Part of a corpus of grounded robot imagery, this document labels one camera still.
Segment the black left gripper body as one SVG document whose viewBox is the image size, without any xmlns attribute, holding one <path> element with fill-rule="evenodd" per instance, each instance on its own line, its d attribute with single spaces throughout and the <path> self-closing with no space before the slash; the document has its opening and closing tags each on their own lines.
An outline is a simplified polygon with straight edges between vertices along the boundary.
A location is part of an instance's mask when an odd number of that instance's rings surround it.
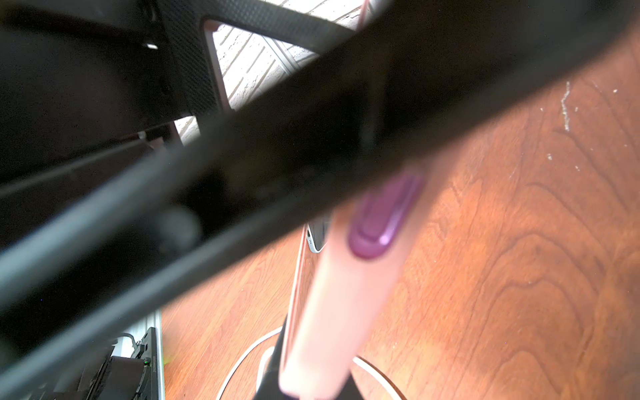
<svg viewBox="0 0 640 400">
<path fill-rule="evenodd" d="M 213 23 L 315 53 L 352 35 L 265 1 L 2 2 L 2 180 L 217 113 Z"/>
</svg>

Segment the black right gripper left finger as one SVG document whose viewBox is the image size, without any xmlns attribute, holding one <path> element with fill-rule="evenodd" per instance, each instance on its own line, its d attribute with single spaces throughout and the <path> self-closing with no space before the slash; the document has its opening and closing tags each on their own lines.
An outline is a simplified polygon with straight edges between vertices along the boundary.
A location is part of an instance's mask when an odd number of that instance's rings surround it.
<svg viewBox="0 0 640 400">
<path fill-rule="evenodd" d="M 279 375 L 283 358 L 283 345 L 286 342 L 285 333 L 288 320 L 284 320 L 283 330 L 278 335 L 278 341 L 274 348 L 273 355 L 266 367 L 261 385 L 254 395 L 253 400 L 293 400 L 292 397 L 283 393 L 279 386 Z"/>
</svg>

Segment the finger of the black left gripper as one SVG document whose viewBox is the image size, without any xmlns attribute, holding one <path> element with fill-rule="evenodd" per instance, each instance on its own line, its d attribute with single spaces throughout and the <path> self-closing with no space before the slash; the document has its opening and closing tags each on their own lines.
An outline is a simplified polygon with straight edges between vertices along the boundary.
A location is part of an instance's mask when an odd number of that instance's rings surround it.
<svg viewBox="0 0 640 400">
<path fill-rule="evenodd" d="M 130 323 L 613 42 L 633 1 L 395 1 L 315 53 L 213 23 L 221 109 L 1 178 L 1 382 Z"/>
</svg>

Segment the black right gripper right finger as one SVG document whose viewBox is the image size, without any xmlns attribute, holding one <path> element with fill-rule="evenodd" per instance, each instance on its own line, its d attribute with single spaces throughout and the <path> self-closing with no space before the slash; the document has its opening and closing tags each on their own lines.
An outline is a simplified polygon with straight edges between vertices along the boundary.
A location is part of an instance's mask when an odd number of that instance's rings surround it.
<svg viewBox="0 0 640 400">
<path fill-rule="evenodd" d="M 360 393 L 353 379 L 353 375 L 348 375 L 348 379 L 339 394 L 339 400 L 364 400 L 363 395 Z"/>
</svg>

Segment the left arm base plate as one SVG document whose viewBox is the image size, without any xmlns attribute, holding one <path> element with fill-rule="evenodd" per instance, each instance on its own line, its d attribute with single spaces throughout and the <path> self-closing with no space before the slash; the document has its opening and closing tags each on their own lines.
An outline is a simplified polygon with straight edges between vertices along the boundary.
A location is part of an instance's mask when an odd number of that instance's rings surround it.
<svg viewBox="0 0 640 400">
<path fill-rule="evenodd" d="M 133 399 L 145 362 L 112 355 L 117 339 L 103 357 L 85 364 L 82 371 L 60 377 L 34 390 L 30 399 Z"/>
</svg>

